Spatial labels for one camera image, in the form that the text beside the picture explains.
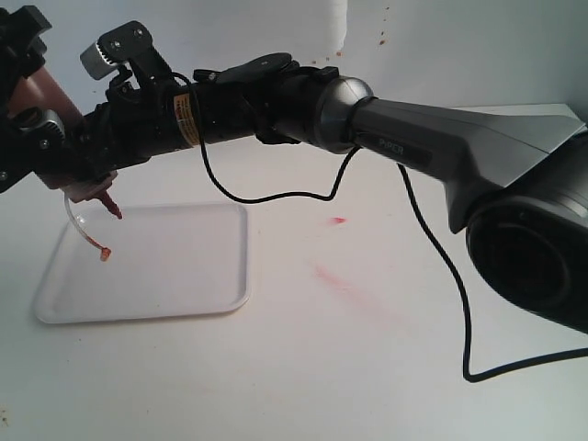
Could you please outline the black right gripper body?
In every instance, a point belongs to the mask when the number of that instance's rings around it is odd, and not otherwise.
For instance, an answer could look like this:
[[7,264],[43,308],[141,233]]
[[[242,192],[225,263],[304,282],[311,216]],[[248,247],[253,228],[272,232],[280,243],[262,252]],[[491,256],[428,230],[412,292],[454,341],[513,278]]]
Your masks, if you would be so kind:
[[107,101],[75,131],[78,177],[98,179],[184,149],[174,110],[174,97],[184,88],[170,73],[142,76],[137,86],[132,76],[129,68],[120,68],[109,81]]

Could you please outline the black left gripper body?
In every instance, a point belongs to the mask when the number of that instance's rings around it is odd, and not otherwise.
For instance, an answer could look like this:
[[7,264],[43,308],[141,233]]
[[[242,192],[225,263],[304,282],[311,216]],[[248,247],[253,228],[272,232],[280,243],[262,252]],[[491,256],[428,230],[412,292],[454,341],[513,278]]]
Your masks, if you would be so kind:
[[22,6],[14,12],[4,8],[1,10],[2,192],[31,173],[51,175],[63,170],[65,142],[61,147],[41,150],[11,121],[15,115],[28,108],[53,110],[49,108],[47,100],[38,95],[28,95],[19,109],[12,110],[9,106],[18,85],[28,79],[36,80],[44,69],[47,47],[41,34],[50,28],[50,22],[36,6]]

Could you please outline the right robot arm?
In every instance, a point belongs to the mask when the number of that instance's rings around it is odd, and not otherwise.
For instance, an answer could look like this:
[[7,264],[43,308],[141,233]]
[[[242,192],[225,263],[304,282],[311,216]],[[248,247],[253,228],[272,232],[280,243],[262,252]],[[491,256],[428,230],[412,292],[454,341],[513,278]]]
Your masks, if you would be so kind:
[[179,77],[154,50],[81,58],[107,100],[89,115],[97,172],[191,146],[256,137],[348,155],[366,149],[439,181],[449,229],[503,299],[587,329],[587,128],[562,115],[507,116],[389,101],[337,68],[285,52]]

